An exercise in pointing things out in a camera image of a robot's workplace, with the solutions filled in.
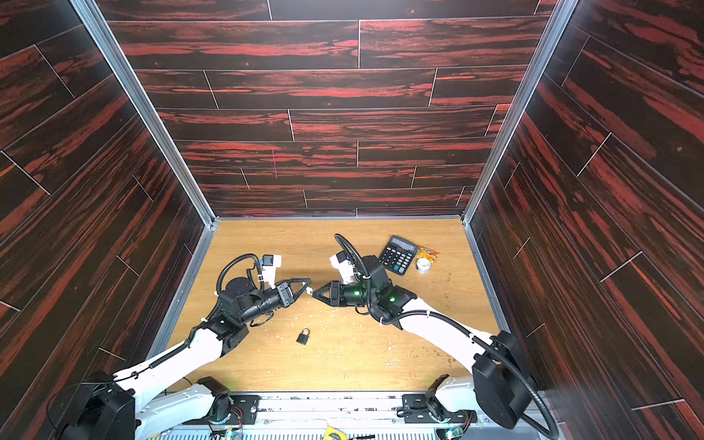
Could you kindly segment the grey padlock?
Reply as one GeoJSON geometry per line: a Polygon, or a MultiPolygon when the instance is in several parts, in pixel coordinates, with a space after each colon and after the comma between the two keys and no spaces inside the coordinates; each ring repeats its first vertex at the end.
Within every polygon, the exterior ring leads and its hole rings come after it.
{"type": "Polygon", "coordinates": [[[311,331],[309,328],[304,328],[298,335],[296,342],[302,346],[305,346],[310,338],[311,331]]]}

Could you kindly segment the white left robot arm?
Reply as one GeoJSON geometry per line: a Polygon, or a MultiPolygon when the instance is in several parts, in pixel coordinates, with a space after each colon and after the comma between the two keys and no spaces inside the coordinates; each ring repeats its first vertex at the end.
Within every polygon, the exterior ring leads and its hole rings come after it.
{"type": "Polygon", "coordinates": [[[251,322],[293,305],[311,284],[294,278],[267,289],[247,277],[217,282],[217,301],[188,337],[137,365],[68,387],[70,399],[53,420],[58,439],[147,439],[205,417],[220,390],[196,383],[182,394],[165,391],[191,372],[225,357],[248,335],[251,322]]]}

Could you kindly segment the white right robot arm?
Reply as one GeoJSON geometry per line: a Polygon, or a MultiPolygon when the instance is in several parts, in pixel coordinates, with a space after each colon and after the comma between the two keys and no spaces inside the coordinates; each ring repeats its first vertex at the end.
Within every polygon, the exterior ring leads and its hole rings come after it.
{"type": "Polygon", "coordinates": [[[491,335],[460,324],[391,282],[330,282],[309,293],[331,307],[364,307],[380,325],[421,337],[467,369],[465,377],[440,376],[426,391],[425,412],[434,420],[480,412],[506,429],[524,421],[543,436],[558,436],[555,418],[511,334],[491,335]]]}

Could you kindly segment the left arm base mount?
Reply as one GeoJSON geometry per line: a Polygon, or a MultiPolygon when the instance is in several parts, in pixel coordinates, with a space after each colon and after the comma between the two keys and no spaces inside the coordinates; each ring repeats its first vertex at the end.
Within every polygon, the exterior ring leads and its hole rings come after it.
{"type": "Polygon", "coordinates": [[[197,384],[205,385],[214,402],[202,418],[189,420],[185,425],[254,425],[260,408],[259,395],[231,392],[213,377],[198,379],[197,384]]]}

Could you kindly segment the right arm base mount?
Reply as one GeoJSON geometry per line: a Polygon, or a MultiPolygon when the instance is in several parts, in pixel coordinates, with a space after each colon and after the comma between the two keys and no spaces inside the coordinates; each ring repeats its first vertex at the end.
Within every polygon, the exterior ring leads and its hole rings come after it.
{"type": "Polygon", "coordinates": [[[440,386],[450,379],[448,374],[441,375],[425,393],[403,394],[403,405],[396,409],[396,416],[403,418],[406,424],[451,423],[462,424],[467,428],[478,422],[475,410],[449,412],[436,397],[440,386]]]}

